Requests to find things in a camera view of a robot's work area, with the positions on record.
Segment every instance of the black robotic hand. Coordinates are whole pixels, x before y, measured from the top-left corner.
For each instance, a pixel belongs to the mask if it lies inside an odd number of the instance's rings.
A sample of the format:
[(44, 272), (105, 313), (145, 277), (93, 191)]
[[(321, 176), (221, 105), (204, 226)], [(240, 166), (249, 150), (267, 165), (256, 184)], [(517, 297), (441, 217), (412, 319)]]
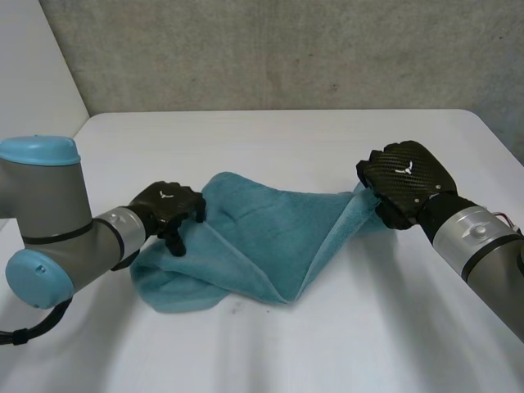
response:
[(378, 216), (388, 228), (407, 229), (419, 224), (418, 215), (437, 194), (457, 195), (457, 186), (442, 164), (420, 143), (393, 143), (372, 151), (357, 164), (357, 175), (381, 203)]
[(165, 239), (165, 245), (175, 256), (186, 253), (178, 228), (191, 214), (202, 223), (206, 216), (206, 200), (199, 192), (179, 183), (156, 182), (140, 192), (129, 204), (147, 227), (147, 236)]

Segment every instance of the white wall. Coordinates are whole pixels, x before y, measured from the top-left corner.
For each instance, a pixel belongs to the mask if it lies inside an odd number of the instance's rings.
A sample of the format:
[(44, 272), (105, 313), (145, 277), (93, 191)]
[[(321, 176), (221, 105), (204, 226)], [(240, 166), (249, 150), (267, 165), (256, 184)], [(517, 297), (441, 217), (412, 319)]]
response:
[(38, 0), (0, 0), (0, 139), (73, 136), (87, 119)]

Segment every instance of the blue end cap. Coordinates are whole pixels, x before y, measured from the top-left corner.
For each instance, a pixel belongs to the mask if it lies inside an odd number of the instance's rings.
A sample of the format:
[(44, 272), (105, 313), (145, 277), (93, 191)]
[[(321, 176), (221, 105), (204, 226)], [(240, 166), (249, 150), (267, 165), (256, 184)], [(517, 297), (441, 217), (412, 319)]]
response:
[(34, 250), (17, 251), (7, 262), (9, 287), (28, 305), (50, 309), (73, 297), (75, 287), (51, 258)]
[(4, 139), (0, 142), (0, 158), (41, 166), (64, 166), (80, 162), (73, 139), (38, 135)]

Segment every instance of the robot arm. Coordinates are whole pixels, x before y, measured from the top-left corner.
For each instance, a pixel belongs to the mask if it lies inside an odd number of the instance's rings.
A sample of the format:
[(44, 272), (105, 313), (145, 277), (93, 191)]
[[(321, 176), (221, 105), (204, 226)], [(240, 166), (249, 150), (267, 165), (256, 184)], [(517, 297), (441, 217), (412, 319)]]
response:
[[(6, 279), (25, 303), (41, 309), (57, 306), (54, 324), (76, 292), (108, 270), (128, 267), (150, 236), (164, 238), (173, 254), (183, 255), (178, 227), (193, 213), (202, 222), (205, 209), (200, 193), (157, 182), (128, 206), (94, 219), (72, 139), (0, 142), (0, 218), (17, 220), (25, 245), (9, 259)], [(19, 333), (15, 340), (19, 344), (36, 337), (28, 338), (23, 330), (25, 337)], [(0, 333), (2, 344), (3, 335), (11, 333)]]
[(374, 151), (357, 173), (380, 198), (377, 214), (386, 226), (420, 224), (439, 255), (524, 341), (522, 234), (460, 197), (448, 172), (419, 143)]

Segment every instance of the teal towel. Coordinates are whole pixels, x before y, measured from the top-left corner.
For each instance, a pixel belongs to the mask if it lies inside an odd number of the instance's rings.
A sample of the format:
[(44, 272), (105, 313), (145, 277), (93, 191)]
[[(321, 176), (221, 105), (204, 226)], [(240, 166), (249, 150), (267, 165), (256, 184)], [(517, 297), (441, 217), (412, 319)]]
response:
[(344, 242), (382, 230), (369, 190), (340, 194), (279, 191), (237, 174), (214, 176), (202, 193), (206, 221), (186, 220), (184, 257), (164, 241), (142, 251), (131, 277), (154, 309), (208, 309), (229, 292), (267, 303), (297, 300)]

